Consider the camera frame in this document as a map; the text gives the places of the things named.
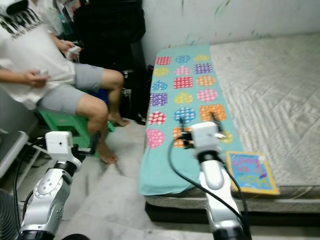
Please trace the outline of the person left hand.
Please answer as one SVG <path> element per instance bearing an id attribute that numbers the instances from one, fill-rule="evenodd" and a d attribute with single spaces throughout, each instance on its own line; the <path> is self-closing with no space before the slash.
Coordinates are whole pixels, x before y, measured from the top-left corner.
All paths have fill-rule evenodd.
<path id="1" fill-rule="evenodd" d="M 82 48 L 71 41 L 62 41 L 62 53 L 68 61 L 78 62 Z"/>

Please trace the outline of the person right hand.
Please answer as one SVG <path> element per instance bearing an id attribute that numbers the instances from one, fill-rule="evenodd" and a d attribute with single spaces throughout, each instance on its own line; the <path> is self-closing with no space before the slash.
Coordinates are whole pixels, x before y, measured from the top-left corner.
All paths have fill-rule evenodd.
<path id="1" fill-rule="evenodd" d="M 40 89 L 46 86 L 50 75 L 41 70 L 29 70 L 25 73 L 26 85 L 35 89 Z"/>

